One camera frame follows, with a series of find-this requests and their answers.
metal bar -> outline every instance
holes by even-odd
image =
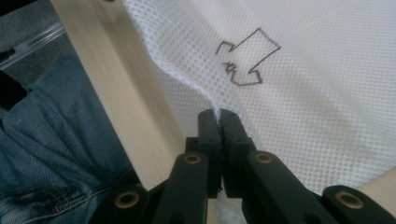
[[[199,152],[177,157],[153,224],[206,223],[208,164],[207,156]]]

white mesh fabric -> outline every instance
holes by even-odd
[[[396,165],[396,2],[124,0],[184,134],[227,108],[311,190]],[[228,203],[222,220],[243,222]]]

jeans seam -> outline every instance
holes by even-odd
[[[57,217],[66,211],[69,211],[75,207],[78,207],[78,205],[87,202],[89,199],[93,198],[94,196],[96,196],[100,193],[104,193],[106,191],[110,191],[113,188],[115,188],[118,185],[119,181],[133,169],[134,168],[132,168],[132,167],[130,167],[126,170],[124,169],[125,171],[122,173],[122,175],[120,175],[115,181],[113,181],[113,183],[110,185],[110,187],[105,188],[105,185],[101,185],[100,187],[93,188],[94,192],[91,195],[87,195],[87,192],[92,191],[92,189],[86,190],[86,191],[80,193],[80,195],[74,199],[69,198],[69,200],[70,200],[69,206],[55,206],[56,213],[52,213],[52,214],[41,216],[41,217],[33,217],[33,218],[23,221],[21,224],[31,223],[31,222],[38,221],[38,220],[41,220],[44,218]]]

blue jeans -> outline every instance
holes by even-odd
[[[87,223],[133,168],[78,58],[0,119],[0,223]]]

black clamp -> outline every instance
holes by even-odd
[[[224,109],[219,124],[212,110],[199,114],[198,137],[187,138],[165,183],[150,192],[116,189],[91,223],[204,224],[207,198],[217,198],[221,178],[227,197],[243,200],[249,224],[396,223],[355,189],[328,187],[321,197],[306,189],[276,155],[258,151],[238,116]]]

